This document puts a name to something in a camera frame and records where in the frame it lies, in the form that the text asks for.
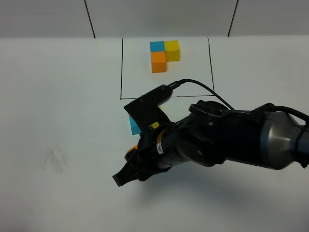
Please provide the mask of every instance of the white table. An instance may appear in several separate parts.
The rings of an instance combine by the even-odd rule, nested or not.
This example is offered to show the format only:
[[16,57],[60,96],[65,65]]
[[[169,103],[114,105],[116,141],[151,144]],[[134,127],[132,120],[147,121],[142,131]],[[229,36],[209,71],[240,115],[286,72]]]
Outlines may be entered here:
[[[210,38],[216,92],[239,109],[272,101],[309,113],[307,40]],[[120,100],[121,60],[121,39],[0,40],[1,228],[308,230],[308,171],[296,163],[186,163],[119,188],[112,176],[139,138],[123,109],[131,100]],[[199,99],[215,100],[172,98],[163,110],[176,121]]]

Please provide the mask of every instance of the yellow cube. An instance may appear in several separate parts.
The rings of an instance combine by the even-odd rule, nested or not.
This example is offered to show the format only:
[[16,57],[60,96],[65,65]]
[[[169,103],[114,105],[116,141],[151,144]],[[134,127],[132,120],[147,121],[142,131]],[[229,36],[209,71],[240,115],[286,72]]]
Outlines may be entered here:
[[164,41],[166,61],[180,60],[180,49],[178,40]]

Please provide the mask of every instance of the white wall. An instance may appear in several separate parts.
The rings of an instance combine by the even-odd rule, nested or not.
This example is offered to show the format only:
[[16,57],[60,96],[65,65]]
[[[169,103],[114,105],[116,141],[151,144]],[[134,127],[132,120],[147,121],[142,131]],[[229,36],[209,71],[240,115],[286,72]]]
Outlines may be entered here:
[[308,0],[239,0],[230,35],[308,35],[308,12]]
[[93,37],[83,0],[3,0],[0,37]]
[[97,37],[226,36],[236,0],[87,0]]

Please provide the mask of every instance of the orange cube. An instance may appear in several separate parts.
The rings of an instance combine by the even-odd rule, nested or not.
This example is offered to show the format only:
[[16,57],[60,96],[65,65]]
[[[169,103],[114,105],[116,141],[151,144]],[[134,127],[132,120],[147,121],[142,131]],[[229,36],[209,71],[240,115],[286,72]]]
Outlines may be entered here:
[[165,52],[152,52],[151,53],[151,69],[152,69],[152,73],[166,72]]

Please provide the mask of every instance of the smudge mark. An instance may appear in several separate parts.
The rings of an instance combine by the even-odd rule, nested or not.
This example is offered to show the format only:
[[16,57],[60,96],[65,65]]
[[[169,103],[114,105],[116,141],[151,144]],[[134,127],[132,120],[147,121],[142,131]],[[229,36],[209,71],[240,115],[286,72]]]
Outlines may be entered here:
[[43,169],[42,169],[42,170],[44,170],[44,168],[46,167],[46,162],[47,162],[47,160],[45,160],[45,164],[44,164],[44,167],[43,167]]
[[50,159],[54,169],[57,172],[63,172],[63,168],[66,165],[67,159],[65,152],[63,152],[58,143],[56,143],[55,148],[49,148],[47,150],[47,156]]

